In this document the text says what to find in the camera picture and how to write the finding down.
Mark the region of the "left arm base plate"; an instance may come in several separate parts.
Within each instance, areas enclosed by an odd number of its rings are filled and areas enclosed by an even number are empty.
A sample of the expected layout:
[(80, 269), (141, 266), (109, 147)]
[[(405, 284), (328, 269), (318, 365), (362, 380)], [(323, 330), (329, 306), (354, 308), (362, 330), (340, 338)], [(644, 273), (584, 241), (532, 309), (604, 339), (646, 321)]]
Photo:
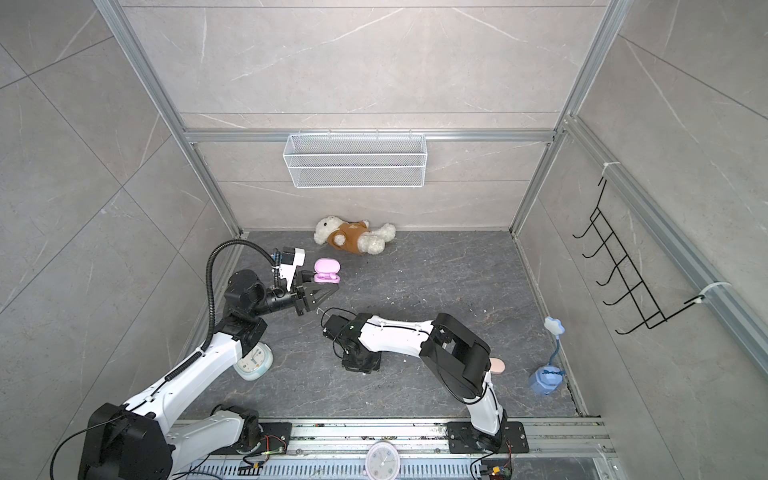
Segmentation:
[(291, 442), (292, 428), (293, 424), (287, 421), (260, 423), (249, 429), (246, 443), (238, 448), (238, 452), (244, 455), (285, 454)]

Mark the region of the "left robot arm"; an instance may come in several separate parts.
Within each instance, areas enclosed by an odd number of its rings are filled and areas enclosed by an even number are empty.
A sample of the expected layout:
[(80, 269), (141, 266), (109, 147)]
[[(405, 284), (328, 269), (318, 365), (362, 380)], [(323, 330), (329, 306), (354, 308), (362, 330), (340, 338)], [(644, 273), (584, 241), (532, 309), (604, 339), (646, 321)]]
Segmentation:
[(79, 432), (84, 443), (78, 478), (170, 479), (215, 450), (257, 449), (262, 429), (255, 410), (221, 407), (187, 427), (174, 425), (214, 380), (258, 347), (267, 328), (264, 315), (289, 308), (303, 315), (335, 293), (340, 264), (321, 258), (306, 270), (301, 248), (268, 252), (249, 240), (239, 243), (266, 259), (271, 285), (248, 269), (233, 273), (224, 292), (224, 315), (218, 318), (216, 295), (208, 283), (209, 318), (202, 345), (144, 391), (118, 405), (106, 403), (91, 415)]

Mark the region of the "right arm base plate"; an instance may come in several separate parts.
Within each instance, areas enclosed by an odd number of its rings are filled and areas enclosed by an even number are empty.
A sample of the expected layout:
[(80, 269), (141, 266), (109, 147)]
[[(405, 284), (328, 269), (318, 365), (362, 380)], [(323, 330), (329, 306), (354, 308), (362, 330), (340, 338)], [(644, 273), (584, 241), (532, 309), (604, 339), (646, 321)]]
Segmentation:
[(449, 422), (446, 424), (446, 438), (452, 454), (530, 452), (527, 434), (520, 422), (506, 421), (496, 434), (482, 433), (470, 422)]

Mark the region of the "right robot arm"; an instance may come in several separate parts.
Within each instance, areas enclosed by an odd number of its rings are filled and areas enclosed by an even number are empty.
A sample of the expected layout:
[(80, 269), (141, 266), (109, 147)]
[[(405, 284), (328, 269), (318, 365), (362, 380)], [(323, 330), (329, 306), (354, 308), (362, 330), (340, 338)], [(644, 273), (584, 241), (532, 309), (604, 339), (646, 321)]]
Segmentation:
[(507, 417), (492, 382), (496, 360), (490, 346), (453, 316), (440, 313), (433, 320), (406, 322), (368, 313), (353, 319), (340, 314), (321, 326), (333, 347), (341, 349), (337, 356), (348, 371), (377, 371), (385, 352), (420, 359), (467, 407), (477, 447), (492, 450), (501, 445)]

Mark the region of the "purple earbud case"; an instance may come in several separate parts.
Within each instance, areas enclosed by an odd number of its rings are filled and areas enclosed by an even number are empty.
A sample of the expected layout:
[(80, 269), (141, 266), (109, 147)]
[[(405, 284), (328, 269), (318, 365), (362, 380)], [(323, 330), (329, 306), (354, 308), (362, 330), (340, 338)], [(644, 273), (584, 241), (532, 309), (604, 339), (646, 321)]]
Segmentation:
[(339, 276), (340, 263), (332, 258), (320, 258), (314, 264), (314, 282), (338, 284), (341, 281)]

